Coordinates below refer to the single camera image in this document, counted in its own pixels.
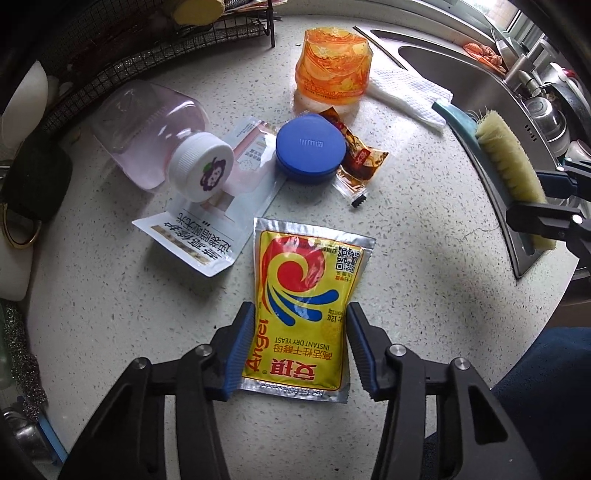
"blue round container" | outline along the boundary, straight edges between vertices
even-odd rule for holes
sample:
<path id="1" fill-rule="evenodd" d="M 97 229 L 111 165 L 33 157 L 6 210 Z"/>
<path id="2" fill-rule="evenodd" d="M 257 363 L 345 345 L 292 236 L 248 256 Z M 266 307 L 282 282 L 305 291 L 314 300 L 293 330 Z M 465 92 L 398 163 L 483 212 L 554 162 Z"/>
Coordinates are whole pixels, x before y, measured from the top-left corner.
<path id="1" fill-rule="evenodd" d="M 316 113 L 287 122 L 277 134 L 277 166 L 288 179 L 304 184 L 330 180 L 345 157 L 339 130 Z"/>

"gold ring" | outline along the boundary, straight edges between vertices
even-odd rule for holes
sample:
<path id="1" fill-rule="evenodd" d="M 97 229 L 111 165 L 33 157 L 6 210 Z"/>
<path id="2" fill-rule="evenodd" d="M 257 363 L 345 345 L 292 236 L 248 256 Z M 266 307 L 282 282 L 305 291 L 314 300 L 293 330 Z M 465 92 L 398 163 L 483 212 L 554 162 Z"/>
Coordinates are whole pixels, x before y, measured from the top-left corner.
<path id="1" fill-rule="evenodd" d="M 2 204 L 2 232 L 4 233 L 6 240 L 8 240 L 8 243 L 10 243 L 17 250 L 25 250 L 26 248 L 29 248 L 33 244 L 33 242 L 35 240 L 37 240 L 37 237 L 39 236 L 39 232 L 41 231 L 41 222 L 39 220 L 37 220 L 37 229 L 35 230 L 35 233 L 33 234 L 33 236 L 29 240 L 27 240 L 26 242 L 23 242 L 23 243 L 19 243 L 14 238 L 12 238 L 12 235 L 10 234 L 10 231 L 8 230 L 7 216 L 8 216 L 8 204 L 3 203 Z"/>

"white towel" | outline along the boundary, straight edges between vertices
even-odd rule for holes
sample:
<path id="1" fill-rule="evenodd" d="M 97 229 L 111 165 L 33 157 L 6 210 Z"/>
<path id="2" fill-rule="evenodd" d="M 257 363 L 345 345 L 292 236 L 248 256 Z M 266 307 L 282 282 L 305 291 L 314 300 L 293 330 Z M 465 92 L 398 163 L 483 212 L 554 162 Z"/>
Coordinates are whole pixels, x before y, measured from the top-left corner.
<path id="1" fill-rule="evenodd" d="M 453 97 L 436 83 L 391 64 L 387 68 L 372 67 L 366 93 L 439 131 L 446 121 L 431 106 L 440 99 L 451 103 Z"/>

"countertop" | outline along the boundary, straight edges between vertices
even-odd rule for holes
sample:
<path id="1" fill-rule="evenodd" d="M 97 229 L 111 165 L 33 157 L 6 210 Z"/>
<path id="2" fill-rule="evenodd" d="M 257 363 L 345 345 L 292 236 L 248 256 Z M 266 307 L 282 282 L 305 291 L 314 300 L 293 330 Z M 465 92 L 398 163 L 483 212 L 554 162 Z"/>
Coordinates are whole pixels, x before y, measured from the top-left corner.
<path id="1" fill-rule="evenodd" d="M 293 68 L 304 30 L 326 24 L 379 25 L 285 17 L 274 50 L 267 38 L 231 44 L 149 78 L 201 101 L 216 134 L 246 115 L 281 125 L 295 115 Z M 387 61 L 374 51 L 374 61 Z M 516 280 L 492 206 L 451 130 L 436 134 L 366 98 L 346 120 L 368 144 L 391 152 L 370 199 L 352 210 L 331 185 L 287 183 L 267 216 L 376 238 L 353 295 L 369 320 L 423 358 L 465 356 L 496 383 L 556 308 L 575 257 L 560 244 Z M 135 187 L 84 122 L 61 144 L 73 160 L 72 183 L 36 246 L 28 329 L 49 419 L 70 449 L 132 359 L 172 360 L 208 341 L 254 298 L 254 270 L 246 247 L 227 271 L 198 274 L 131 224 L 162 212 L 168 187 L 156 194 Z M 385 407 L 361 389 L 353 367 L 346 405 L 241 391 L 216 403 L 216 412 L 234 478 L 360 479 L 370 477 Z M 169 478 L 178 478 L 172 421 L 166 439 Z"/>

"orange plastic bag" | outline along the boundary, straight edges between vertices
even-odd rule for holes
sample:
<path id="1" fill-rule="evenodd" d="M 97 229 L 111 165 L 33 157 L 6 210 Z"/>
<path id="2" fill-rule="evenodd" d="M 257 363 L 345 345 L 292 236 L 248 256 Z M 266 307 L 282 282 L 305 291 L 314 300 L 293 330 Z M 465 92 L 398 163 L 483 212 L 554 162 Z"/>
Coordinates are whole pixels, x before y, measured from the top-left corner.
<path id="1" fill-rule="evenodd" d="M 464 51 L 473 59 L 478 60 L 483 65 L 505 76 L 506 70 L 503 68 L 503 59 L 495 51 L 487 46 L 480 46 L 478 43 L 468 43 L 464 45 Z"/>
<path id="2" fill-rule="evenodd" d="M 342 28 L 306 30 L 295 82 L 312 100 L 331 105 L 355 102 L 367 88 L 373 55 L 366 38 Z"/>

